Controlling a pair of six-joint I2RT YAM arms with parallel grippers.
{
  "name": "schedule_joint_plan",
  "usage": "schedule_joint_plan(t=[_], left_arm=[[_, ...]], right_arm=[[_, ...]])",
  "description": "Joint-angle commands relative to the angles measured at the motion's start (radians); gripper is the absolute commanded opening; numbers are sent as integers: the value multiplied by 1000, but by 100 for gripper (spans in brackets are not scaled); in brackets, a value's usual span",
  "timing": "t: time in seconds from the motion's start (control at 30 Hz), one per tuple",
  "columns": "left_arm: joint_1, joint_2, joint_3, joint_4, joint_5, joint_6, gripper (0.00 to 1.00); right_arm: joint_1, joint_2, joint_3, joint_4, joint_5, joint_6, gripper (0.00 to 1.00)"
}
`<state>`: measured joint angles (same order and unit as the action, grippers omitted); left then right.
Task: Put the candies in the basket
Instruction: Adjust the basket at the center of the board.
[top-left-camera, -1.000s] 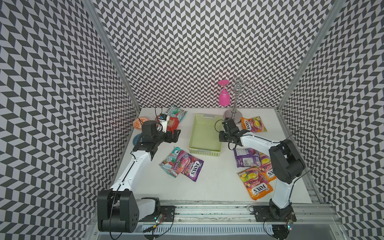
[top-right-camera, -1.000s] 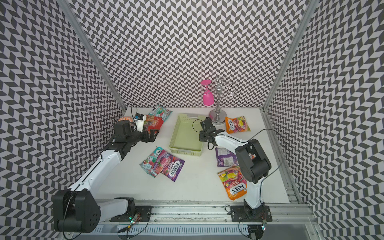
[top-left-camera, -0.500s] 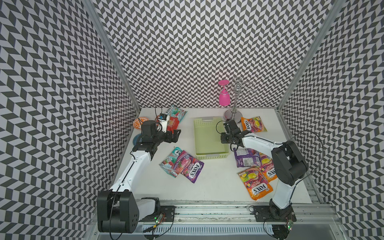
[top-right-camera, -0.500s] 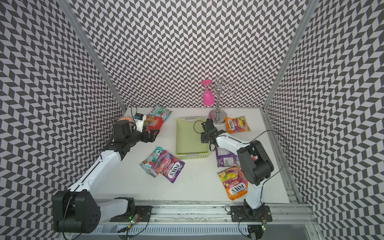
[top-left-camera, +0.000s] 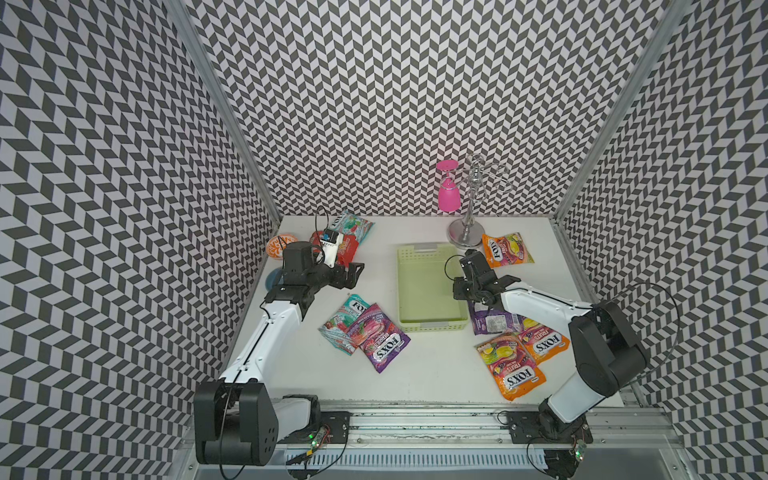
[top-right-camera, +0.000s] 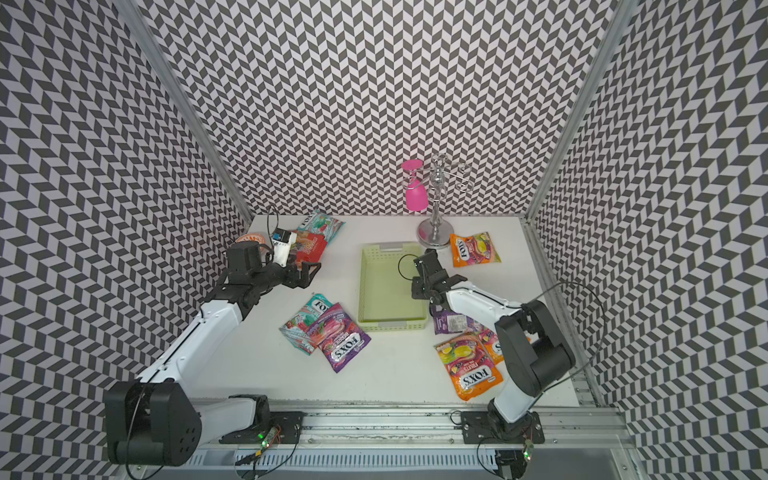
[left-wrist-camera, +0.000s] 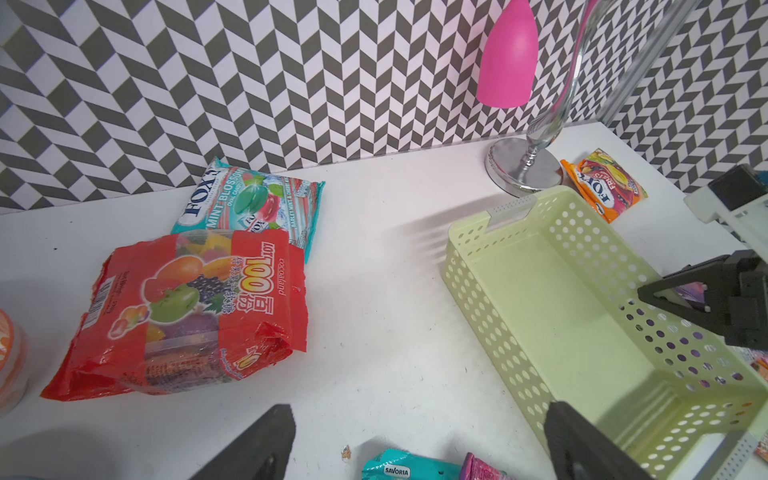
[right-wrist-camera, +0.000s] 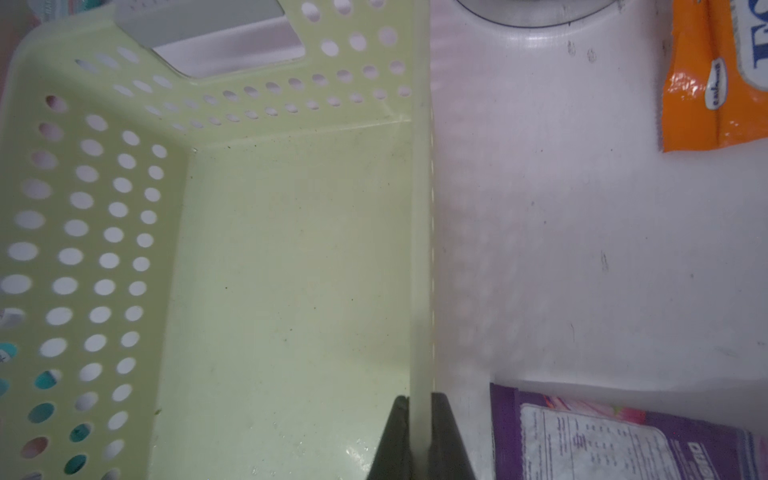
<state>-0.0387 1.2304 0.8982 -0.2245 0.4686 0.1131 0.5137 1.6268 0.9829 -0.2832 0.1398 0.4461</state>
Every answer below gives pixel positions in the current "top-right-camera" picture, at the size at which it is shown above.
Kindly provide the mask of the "purple candy bag back side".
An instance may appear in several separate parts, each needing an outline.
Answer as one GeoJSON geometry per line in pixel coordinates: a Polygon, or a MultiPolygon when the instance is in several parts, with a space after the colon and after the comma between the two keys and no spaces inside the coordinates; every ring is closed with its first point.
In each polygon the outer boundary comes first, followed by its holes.
{"type": "Polygon", "coordinates": [[[431,307],[430,315],[436,335],[460,334],[467,331],[478,333],[484,330],[480,322],[465,314],[431,307]]]}

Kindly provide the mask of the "teal Fox's mint candy bag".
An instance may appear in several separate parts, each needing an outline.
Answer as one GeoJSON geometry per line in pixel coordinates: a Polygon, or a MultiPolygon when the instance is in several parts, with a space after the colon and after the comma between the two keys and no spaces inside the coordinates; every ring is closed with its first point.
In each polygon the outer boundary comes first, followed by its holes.
{"type": "Polygon", "coordinates": [[[322,294],[314,294],[285,324],[280,333],[296,349],[311,355],[315,347],[308,334],[310,326],[317,321],[333,303],[322,294]]]}

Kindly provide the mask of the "purple Fox's berries candy bag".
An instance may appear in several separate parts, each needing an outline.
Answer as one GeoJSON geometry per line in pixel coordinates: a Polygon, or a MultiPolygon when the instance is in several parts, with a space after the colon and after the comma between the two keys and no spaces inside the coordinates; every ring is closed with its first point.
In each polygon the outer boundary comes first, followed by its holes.
{"type": "Polygon", "coordinates": [[[340,373],[371,341],[340,303],[333,304],[310,325],[308,336],[335,373],[340,373]]]}

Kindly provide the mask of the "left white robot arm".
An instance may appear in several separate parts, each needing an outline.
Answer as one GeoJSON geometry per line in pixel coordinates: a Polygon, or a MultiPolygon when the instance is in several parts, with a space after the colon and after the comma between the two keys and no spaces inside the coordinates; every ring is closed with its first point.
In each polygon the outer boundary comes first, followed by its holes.
{"type": "Polygon", "coordinates": [[[111,463],[178,467],[201,444],[270,429],[264,395],[195,403],[187,390],[264,295],[278,286],[309,287],[322,265],[280,264],[268,246],[253,241],[232,244],[226,256],[226,269],[180,336],[135,379],[118,381],[105,393],[106,455],[111,463]]]}

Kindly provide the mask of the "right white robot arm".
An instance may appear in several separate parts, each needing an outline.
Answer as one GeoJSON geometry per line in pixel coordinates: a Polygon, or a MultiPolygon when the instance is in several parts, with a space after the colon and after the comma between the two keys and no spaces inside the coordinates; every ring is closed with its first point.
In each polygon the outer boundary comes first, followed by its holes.
{"type": "Polygon", "coordinates": [[[539,300],[506,300],[449,275],[437,252],[428,249],[413,260],[414,299],[427,300],[430,311],[451,311],[493,328],[509,380],[490,402],[490,410],[507,424],[529,413],[544,391],[576,364],[576,356],[547,306],[539,300]]]}

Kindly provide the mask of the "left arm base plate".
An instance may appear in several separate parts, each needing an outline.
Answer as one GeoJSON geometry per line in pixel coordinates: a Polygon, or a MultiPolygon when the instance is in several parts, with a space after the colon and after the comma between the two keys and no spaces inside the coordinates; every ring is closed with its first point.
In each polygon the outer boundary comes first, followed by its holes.
{"type": "Polygon", "coordinates": [[[272,428],[278,430],[276,439],[281,444],[295,445],[301,434],[305,413],[301,411],[277,411],[264,419],[258,419],[250,427],[228,433],[219,439],[220,444],[261,444],[272,428]]]}

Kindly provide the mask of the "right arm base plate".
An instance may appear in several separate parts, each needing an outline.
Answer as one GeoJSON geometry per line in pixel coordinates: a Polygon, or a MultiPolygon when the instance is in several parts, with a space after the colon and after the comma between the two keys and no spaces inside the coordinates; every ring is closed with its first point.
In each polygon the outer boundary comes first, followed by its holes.
{"type": "Polygon", "coordinates": [[[515,422],[507,422],[488,411],[460,411],[459,414],[459,426],[465,444],[478,444],[481,440],[519,445],[526,441],[534,445],[545,442],[537,412],[528,412],[515,422]]]}

